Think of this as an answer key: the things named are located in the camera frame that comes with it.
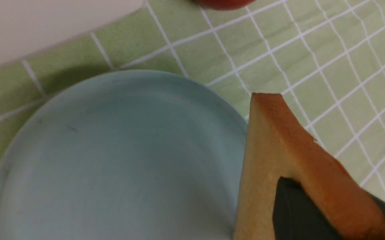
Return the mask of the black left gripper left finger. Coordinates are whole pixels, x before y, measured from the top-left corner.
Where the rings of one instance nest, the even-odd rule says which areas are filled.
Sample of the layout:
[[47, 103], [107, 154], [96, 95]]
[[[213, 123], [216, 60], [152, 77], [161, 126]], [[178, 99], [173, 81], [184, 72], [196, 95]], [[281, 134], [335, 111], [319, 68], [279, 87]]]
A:
[[280, 177], [272, 214], [276, 240], [341, 240], [301, 185]]

